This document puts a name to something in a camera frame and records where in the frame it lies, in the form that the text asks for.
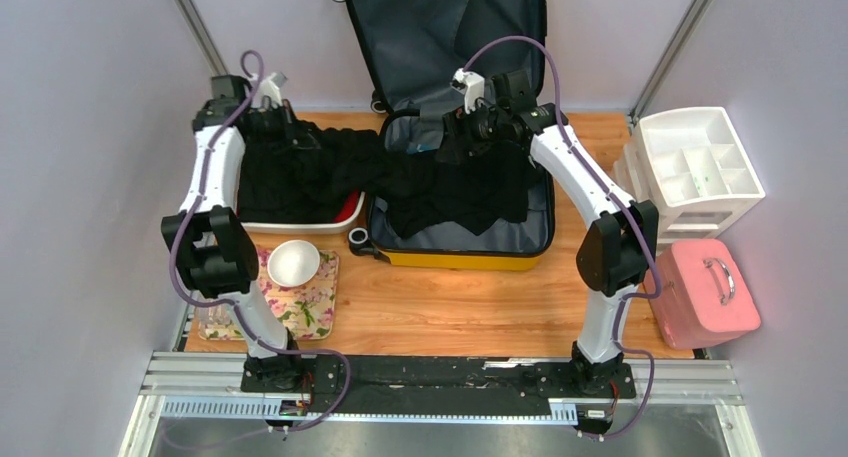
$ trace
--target wooden surface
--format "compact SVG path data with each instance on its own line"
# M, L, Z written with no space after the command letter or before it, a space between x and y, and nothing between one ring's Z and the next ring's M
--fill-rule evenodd
M371 113L301 114L322 127L379 130ZM621 114L573 114L583 145L609 172L628 139ZM586 229L574 205L557 189L556 235L539 265L527 272L484 272L396 267L354 257L346 235L251 234L275 247L294 238L332 249L342 257L336 320L330 335L299 342L301 348L332 348L352 354L458 356L570 356L583 325L587 288L575 267ZM624 343L659 358L692 358L691 351L663 342L647 302L630 307ZM208 341L194 323L185 350L244 352L244 342Z

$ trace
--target case handle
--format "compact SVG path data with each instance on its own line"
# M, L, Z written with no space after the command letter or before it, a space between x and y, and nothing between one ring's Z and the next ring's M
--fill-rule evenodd
M725 264L723 260L719 259L718 257L704 259L704 265L708 269L712 268L713 262L718 263L719 267L721 267L721 270L724 271L724 276L727 277L727 283L730 284L729 293L725 294L722 291L719 294L719 296L721 297L721 305L727 305L728 303L730 303L731 300L733 300L733 297L736 295L736 281L733 280L733 275L730 274L730 269L727 268L727 264Z

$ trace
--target pink carrying case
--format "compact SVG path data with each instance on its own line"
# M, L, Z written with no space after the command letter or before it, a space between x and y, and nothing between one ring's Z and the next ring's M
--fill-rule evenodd
M721 241L679 240L657 258L657 267L663 290L651 308L670 347L712 347L760 326L751 293ZM654 288L650 272L645 286Z

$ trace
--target open suitcase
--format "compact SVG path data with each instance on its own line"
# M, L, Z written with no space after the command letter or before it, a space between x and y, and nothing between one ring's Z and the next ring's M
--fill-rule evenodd
M362 55L374 83L373 109L388 117L381 135L390 150L439 147L442 116L462 105L449 85L454 72L481 47L521 34L544 43L545 0L345 0ZM484 77L526 69L536 95L542 90L544 57L521 42L485 54L474 70ZM394 265L486 270L527 270L538 263L554 236L554 187L549 174L529 190L527 220L498 220L477 236L454 222L402 239L379 198L366 203L367 230L375 257Z

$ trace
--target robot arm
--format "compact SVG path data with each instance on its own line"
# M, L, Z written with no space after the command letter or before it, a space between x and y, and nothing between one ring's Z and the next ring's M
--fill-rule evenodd
M198 290L207 299L232 301L233 304L223 305L242 335L249 335L242 326L243 320L251 332L262 337L263 342L285 349L288 348L286 328L274 317L256 281L259 270L256 248L235 216L244 139L238 128L224 129L206 163L206 149L210 148L210 139L218 131L218 125L210 125L195 132L197 157L191 186L180 205L180 213L163 219L163 235L170 247L185 212L198 195L204 194L178 254L178 271L184 285L189 290ZM205 176L206 190L201 193L204 164L208 172ZM210 236L214 237L214 244L195 247L195 242ZM241 319L235 315L237 307ZM255 339L248 338L246 341L251 357L265 359L277 355L259 346Z
M278 356L260 346L256 337L278 349L291 349L294 340L265 302L256 281L256 248L235 215L239 169L245 151L242 131L249 132L251 138L262 138L266 132L285 134L292 120L288 103L284 102L272 109L249 109L234 126L222 129L221 124L233 109L247 98L245 83L234 76L212 79L216 98L208 101L192 122L197 151L189 191L179 213L162 219L161 230L171 248L189 209L198 196L203 196L179 243L177 272L183 285L198 291L206 303L224 302L231 320L246 336L250 357L246 365L257 367L254 373L261 373L262 363Z
M521 146L542 165L565 190L577 207L588 229L577 254L577 268L589 286L589 299L583 329L574 344L572 357L586 369L588 387L593 382L606 385L608 373L621 362L621 352L615 345L616 312L623 298L637 289L648 268L647 261L626 225L620 209L611 201L596 176L620 202L632 203L633 198L610 180L580 144L577 135L563 116L566 144L555 122L551 104L538 106L524 71L497 75L492 78L496 105L480 106L483 79L462 69L454 76L452 86L465 94L462 112L445 115L448 130L439 150L445 161L462 161L498 140L510 140ZM584 156L594 176L577 154ZM658 214L650 202L633 203L631 213L640 223L640 231L656 251ZM627 313L623 310L622 322ZM617 329L615 340L621 339L623 325Z

